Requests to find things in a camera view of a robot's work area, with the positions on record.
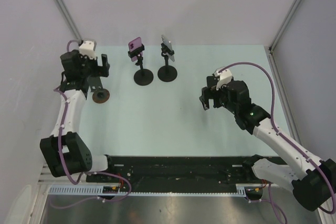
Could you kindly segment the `black stand holding purple phone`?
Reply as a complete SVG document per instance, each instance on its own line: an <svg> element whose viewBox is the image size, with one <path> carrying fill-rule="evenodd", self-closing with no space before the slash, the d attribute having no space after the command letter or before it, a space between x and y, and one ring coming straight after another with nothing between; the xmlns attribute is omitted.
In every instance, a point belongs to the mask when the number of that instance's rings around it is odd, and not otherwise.
<svg viewBox="0 0 336 224"><path fill-rule="evenodd" d="M153 72L151 70L143 67L143 51L142 51L141 54L139 54L137 56L137 60L136 60L135 65L139 66L140 69L135 72L135 74L133 76L133 79L134 79L134 82L137 85L147 86L153 81L154 75L153 75Z"/></svg>

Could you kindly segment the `rusty base phone stand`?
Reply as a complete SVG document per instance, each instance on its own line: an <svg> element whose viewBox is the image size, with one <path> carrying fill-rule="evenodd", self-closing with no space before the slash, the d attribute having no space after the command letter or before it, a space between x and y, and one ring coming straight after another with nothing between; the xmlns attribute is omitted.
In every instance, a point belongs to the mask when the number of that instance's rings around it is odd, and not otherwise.
<svg viewBox="0 0 336 224"><path fill-rule="evenodd" d="M88 83L95 103L102 104L109 100L110 93L103 87L100 77L89 77Z"/></svg>

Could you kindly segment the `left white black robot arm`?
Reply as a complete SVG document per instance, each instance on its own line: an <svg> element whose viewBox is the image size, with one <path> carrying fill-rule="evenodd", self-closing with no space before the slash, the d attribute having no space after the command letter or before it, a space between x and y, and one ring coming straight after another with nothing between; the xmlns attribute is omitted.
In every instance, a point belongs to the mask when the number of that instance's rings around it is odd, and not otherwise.
<svg viewBox="0 0 336 224"><path fill-rule="evenodd" d="M97 59L73 50L61 55L64 68L55 92L61 98L57 122L50 136L40 141L40 150L54 177L98 172L105 182L115 178L116 169L108 164L106 155L93 156L79 135L83 106L89 92L91 78L108 77L110 65L106 54Z"/></svg>

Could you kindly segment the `black phone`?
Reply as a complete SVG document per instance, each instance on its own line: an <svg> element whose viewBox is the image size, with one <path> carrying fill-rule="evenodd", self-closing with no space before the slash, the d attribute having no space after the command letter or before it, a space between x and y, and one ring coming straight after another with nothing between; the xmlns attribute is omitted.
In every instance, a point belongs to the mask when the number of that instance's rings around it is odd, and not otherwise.
<svg viewBox="0 0 336 224"><path fill-rule="evenodd" d="M207 76L206 83L208 88L216 89L218 83L218 77L215 76Z"/></svg>

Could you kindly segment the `purple phone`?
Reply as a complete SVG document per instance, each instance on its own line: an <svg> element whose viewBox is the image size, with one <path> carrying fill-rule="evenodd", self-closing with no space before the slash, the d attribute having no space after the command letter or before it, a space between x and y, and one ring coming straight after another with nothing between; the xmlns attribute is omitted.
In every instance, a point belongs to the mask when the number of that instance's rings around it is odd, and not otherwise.
<svg viewBox="0 0 336 224"><path fill-rule="evenodd" d="M143 44L141 37L137 37L134 40L128 43L128 56L132 62L137 60L137 56L142 53L143 51Z"/></svg>

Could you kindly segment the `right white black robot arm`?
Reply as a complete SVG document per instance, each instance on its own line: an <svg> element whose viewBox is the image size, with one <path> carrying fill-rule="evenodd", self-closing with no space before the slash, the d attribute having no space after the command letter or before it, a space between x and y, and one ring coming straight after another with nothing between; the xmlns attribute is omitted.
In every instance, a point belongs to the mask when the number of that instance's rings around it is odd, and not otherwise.
<svg viewBox="0 0 336 224"><path fill-rule="evenodd" d="M227 109L241 130L263 141L287 164L282 167L256 155L255 161L242 169L245 181L254 183L262 178L274 183L291 192L309 211L320 209L329 199L335 203L335 162L332 159L323 161L283 133L266 110L252 103L245 82L230 80L221 84L213 76L208 76L206 81L199 97L204 110L210 108L210 100L214 108Z"/></svg>

